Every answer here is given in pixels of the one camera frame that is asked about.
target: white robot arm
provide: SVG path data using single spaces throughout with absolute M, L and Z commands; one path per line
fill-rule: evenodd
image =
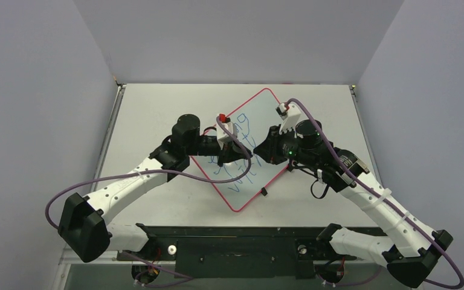
M 83 262 L 90 262 L 110 250 L 139 251 L 148 242 L 148 236 L 136 225 L 113 224 L 112 220 L 119 212 L 146 192 L 169 182 L 176 175 L 212 182 L 182 172 L 190 164 L 189 156 L 217 156 L 220 166 L 223 163 L 251 158 L 251 152 L 247 148 L 233 142 L 233 139 L 237 140 L 237 132 L 230 119 L 219 115 L 217 121 L 220 126 L 215 128 L 217 136 L 214 137 L 200 135 L 200 120 L 197 116 L 180 116 L 172 127 L 172 134 L 133 170 L 124 175 L 125 178 L 84 197 L 78 193 L 69 196 L 65 201 L 59 225 L 53 224 L 48 215 L 48 207 L 54 199 L 51 200 L 46 210 L 48 221 L 57 228 L 59 235 Z M 240 179 L 248 173 L 250 165 L 242 175 L 215 183 Z
M 306 110 L 299 101 L 290 101 Z M 359 158 L 324 140 L 326 137 L 322 135 L 319 122 L 304 120 L 298 123 L 301 112 L 289 102 L 277 107 L 282 124 L 269 129 L 266 140 L 254 149 L 254 153 L 268 163 L 280 164 L 289 160 L 290 169 L 313 171 L 321 183 L 356 204 L 387 235 L 375 237 L 330 224 L 318 236 L 319 241 L 329 245 L 337 255 L 375 262 L 387 268 L 401 283 L 417 288 L 451 244 L 451 235 L 445 230 L 435 231 L 410 214 Z M 437 250 L 424 235 L 433 237 L 433 242 L 441 249 Z

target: red whiteboard border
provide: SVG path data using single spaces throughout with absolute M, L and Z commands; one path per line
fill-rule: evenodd
M 249 101 L 253 100 L 254 97 L 257 97 L 257 96 L 258 96 L 261 92 L 263 92 L 263 91 L 269 91 L 269 92 L 273 95 L 273 97 L 275 98 L 275 100 L 277 101 L 277 103 L 280 104 L 280 101 L 278 100 L 277 96 L 273 93 L 273 91 L 272 91 L 271 89 L 269 89 L 269 88 L 263 88 L 263 89 L 261 89 L 257 94 L 253 95 L 253 97 L 249 98 L 247 101 L 245 101 L 244 103 L 242 103 L 239 107 L 237 107 L 235 110 L 233 110 L 232 112 L 230 112 L 230 113 L 227 115 L 227 117 L 230 116 L 230 115 L 232 115 L 233 113 L 237 112 L 237 110 L 239 110 L 242 106 L 246 105 Z M 200 166 L 200 164 L 198 164 L 198 162 L 196 161 L 196 159 L 195 159 L 194 157 L 192 157 L 192 156 L 191 156 L 191 159 L 193 160 L 193 162 L 195 162 L 196 166 L 198 166 L 198 168 L 199 168 L 200 171 L 205 175 L 205 177 L 206 177 L 207 179 L 210 180 L 211 178 L 209 178 L 209 176 L 205 173 L 204 169 Z M 275 179 L 277 179 L 278 177 L 280 177 L 280 175 L 282 175 L 282 173 L 284 173 L 286 169 L 287 169 L 287 167 L 284 167 L 284 168 L 282 169 L 282 171 L 280 171 L 278 174 L 276 174 L 276 176 L 273 177 L 273 179 L 270 180 L 266 185 L 264 185 L 264 187 L 267 187 L 267 186 L 270 185 L 270 183 L 272 183 Z M 228 200 L 223 196 L 223 194 L 219 191 L 219 189 L 218 189 L 213 183 L 211 183 L 211 185 L 212 185 L 212 186 L 214 187 L 214 189 L 219 193 L 219 196 L 221 196 L 221 198 L 225 201 L 225 203 L 228 205 L 228 207 L 229 207 L 233 212 L 235 212 L 235 213 L 238 213 L 238 212 L 242 211 L 243 208 L 245 208 L 248 204 L 250 204 L 250 202 L 251 202 L 254 198 L 258 197 L 259 194 L 260 194 L 260 191 L 257 192 L 245 205 L 243 205 L 240 209 L 236 210 L 235 208 L 233 208 L 233 207 L 230 205 L 230 203 L 228 202 Z

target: white table surface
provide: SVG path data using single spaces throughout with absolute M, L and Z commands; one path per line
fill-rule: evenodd
M 355 105 L 346 85 L 171 85 L 128 84 L 112 132 L 100 176 L 130 171 L 171 134 L 177 118 L 197 115 L 203 127 L 216 114 L 229 113 L 269 88 L 283 102 L 295 97 L 323 124 L 328 139 L 348 149 L 372 168 Z M 203 176 L 192 161 L 186 172 Z M 240 213 L 231 211 L 210 185 L 184 177 L 146 193 L 113 222 L 206 227 L 376 227 L 352 202 L 330 189 L 323 200 L 310 194 L 311 176 L 284 173 Z M 107 183 L 101 182 L 98 188 Z M 323 187 L 316 184 L 315 193 Z

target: red wire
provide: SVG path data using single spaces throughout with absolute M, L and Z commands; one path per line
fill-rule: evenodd
M 346 257 L 343 257 L 343 261 L 341 262 L 340 267 L 337 269 L 337 271 L 340 271 L 342 269 L 342 274 L 343 275 L 344 275 L 344 263 L 345 263 L 345 261 L 346 261 Z
M 157 256 L 155 256 L 155 258 L 152 260 L 152 263 L 154 263 L 155 261 L 157 261 L 157 259 L 159 259 L 161 257 L 161 248 L 157 248 Z M 152 266 L 149 265 L 149 272 L 152 270 Z

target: white wall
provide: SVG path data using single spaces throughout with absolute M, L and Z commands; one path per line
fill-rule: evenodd
M 0 289 L 50 288 L 44 206 L 92 175 L 115 93 L 71 0 L 0 0 Z
M 74 0 L 121 83 L 356 83 L 402 0 Z
M 448 252 L 464 273 L 464 1 L 406 0 L 358 102 L 383 182 L 417 217 L 450 231 Z M 457 282 L 444 260 L 430 277 Z

